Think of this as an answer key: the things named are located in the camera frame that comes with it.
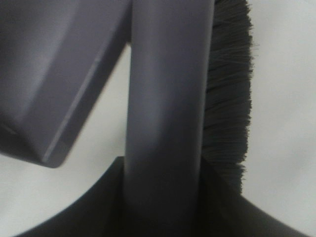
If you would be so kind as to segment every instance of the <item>black bristles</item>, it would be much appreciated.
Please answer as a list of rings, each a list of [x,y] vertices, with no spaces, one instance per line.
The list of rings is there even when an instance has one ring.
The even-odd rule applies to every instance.
[[[246,0],[216,0],[202,156],[239,193],[248,148],[251,22]]]

